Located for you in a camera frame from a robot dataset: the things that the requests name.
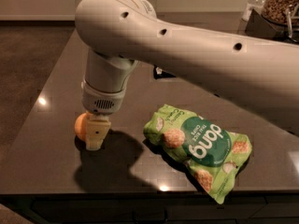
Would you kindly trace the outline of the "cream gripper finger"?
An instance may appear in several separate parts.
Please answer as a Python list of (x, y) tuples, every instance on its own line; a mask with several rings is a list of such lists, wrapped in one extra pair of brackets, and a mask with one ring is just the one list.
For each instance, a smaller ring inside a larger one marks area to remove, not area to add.
[(111, 127), (108, 116), (87, 114), (86, 118), (86, 149), (99, 150)]

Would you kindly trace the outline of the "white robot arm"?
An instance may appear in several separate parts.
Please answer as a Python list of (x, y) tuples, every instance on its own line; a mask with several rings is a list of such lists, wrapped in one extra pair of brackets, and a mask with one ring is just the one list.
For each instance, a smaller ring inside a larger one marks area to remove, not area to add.
[(82, 0), (75, 25), (89, 53), (82, 104), (117, 112), (141, 62), (191, 82), (299, 133), (299, 47), (157, 19), (147, 0)]

